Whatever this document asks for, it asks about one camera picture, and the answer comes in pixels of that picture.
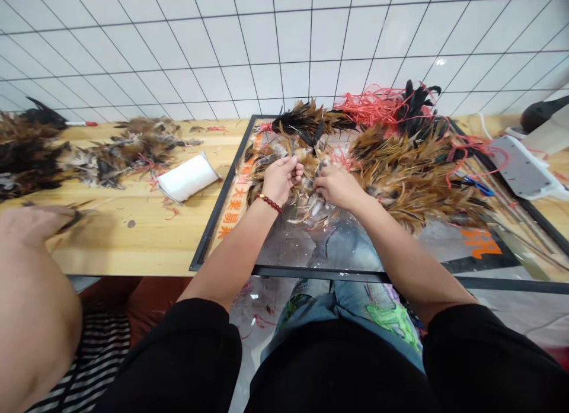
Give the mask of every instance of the black sleeve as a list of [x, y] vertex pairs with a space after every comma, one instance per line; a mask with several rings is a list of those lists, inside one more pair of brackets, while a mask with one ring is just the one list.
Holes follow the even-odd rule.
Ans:
[[567, 408], [569, 373], [481, 305], [438, 313], [429, 324], [423, 363], [444, 411]]
[[129, 352], [94, 411], [226, 412], [241, 365], [241, 339], [215, 302], [176, 303]]

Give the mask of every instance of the floor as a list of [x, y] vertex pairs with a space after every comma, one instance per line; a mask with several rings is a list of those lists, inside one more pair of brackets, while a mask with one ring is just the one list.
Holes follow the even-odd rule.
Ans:
[[[296, 278], [251, 277], [235, 299], [229, 321], [239, 328], [243, 355], [230, 413], [244, 411], [261, 352], [270, 342], [296, 282]], [[569, 296], [493, 290], [471, 292], [507, 326], [540, 346], [569, 347]]]

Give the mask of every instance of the striped fabric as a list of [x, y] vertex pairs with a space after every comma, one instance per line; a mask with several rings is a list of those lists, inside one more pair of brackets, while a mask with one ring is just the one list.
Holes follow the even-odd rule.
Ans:
[[126, 315], [95, 313], [83, 317], [81, 342], [69, 371], [28, 412], [88, 412], [114, 380], [130, 345]]

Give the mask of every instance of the green graphic on jeans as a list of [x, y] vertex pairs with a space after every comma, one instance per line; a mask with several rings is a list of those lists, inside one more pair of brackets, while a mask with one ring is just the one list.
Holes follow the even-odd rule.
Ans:
[[376, 304], [371, 304], [366, 306], [366, 311], [375, 324], [399, 336], [420, 353], [418, 339], [408, 319], [407, 311], [397, 302], [393, 302], [393, 305], [394, 308], [380, 308]]

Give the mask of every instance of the red bead bracelet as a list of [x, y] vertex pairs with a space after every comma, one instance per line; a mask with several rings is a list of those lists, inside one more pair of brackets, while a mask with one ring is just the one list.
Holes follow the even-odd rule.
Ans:
[[283, 214], [283, 209], [281, 209], [281, 207], [277, 203], [275, 203], [273, 200], [271, 200], [265, 194], [258, 193], [257, 198], [260, 198], [263, 201], [265, 201], [265, 203], [267, 203], [269, 206], [274, 208], [279, 214]]

